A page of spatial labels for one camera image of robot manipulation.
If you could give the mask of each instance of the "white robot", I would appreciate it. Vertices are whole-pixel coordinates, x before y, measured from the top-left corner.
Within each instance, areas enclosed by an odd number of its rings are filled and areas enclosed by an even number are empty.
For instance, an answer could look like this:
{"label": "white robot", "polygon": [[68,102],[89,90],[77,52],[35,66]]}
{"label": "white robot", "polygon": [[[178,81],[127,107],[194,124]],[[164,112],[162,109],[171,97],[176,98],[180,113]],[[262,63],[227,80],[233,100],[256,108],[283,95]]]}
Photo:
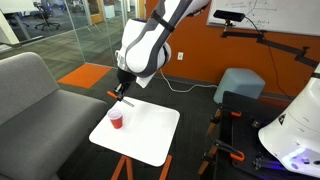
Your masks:
{"label": "white robot", "polygon": [[[122,47],[116,51],[118,79],[115,93],[122,99],[131,82],[143,88],[171,57],[166,43],[187,15],[202,12],[210,0],[160,0],[148,21],[127,22]],[[320,177],[320,67],[291,105],[259,131],[263,146],[289,171]]]}

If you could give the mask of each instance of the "couch cushion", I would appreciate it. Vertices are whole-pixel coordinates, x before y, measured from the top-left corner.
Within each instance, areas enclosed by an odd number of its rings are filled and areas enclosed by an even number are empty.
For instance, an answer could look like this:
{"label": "couch cushion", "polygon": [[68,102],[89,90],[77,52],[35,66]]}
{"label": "couch cushion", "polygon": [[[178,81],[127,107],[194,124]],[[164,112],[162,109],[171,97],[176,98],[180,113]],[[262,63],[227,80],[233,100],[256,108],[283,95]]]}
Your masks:
{"label": "couch cushion", "polygon": [[55,91],[0,126],[0,173],[50,179],[106,111],[103,101]]}
{"label": "couch cushion", "polygon": [[58,88],[35,53],[0,60],[0,125]]}

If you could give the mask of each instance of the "orange carpet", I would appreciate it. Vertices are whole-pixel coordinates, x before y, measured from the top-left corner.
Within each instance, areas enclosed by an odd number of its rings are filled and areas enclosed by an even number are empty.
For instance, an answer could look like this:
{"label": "orange carpet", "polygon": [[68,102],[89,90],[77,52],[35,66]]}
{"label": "orange carpet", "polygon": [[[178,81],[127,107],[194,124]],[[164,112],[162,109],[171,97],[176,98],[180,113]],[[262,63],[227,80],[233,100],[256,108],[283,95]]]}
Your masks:
{"label": "orange carpet", "polygon": [[59,79],[59,83],[79,86],[83,88],[91,88],[100,78],[111,70],[110,67],[84,64],[78,69],[72,71],[68,75]]}

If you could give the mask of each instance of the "white table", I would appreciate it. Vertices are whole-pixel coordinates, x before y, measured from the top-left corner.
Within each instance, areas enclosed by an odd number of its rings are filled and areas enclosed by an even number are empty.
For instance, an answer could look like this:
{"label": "white table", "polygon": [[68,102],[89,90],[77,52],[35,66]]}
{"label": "white table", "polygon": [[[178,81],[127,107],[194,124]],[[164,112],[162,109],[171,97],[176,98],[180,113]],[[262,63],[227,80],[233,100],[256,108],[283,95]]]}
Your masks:
{"label": "white table", "polygon": [[89,136],[91,142],[152,166],[161,166],[167,157],[176,130],[179,112],[130,97],[128,106],[117,102],[123,111],[123,126],[114,129],[105,116]]}

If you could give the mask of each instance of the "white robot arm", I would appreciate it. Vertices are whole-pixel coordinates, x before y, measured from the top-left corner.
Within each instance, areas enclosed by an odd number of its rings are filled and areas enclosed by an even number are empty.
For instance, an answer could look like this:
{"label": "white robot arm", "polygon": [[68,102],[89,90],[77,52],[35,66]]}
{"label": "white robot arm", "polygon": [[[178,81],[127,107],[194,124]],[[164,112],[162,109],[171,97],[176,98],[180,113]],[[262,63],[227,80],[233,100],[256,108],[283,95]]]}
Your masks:
{"label": "white robot arm", "polygon": [[116,51],[118,79],[115,90],[123,94],[134,80],[143,88],[171,57],[166,43],[186,16],[197,15],[211,0],[160,0],[148,21],[130,19],[124,29],[122,47]]}

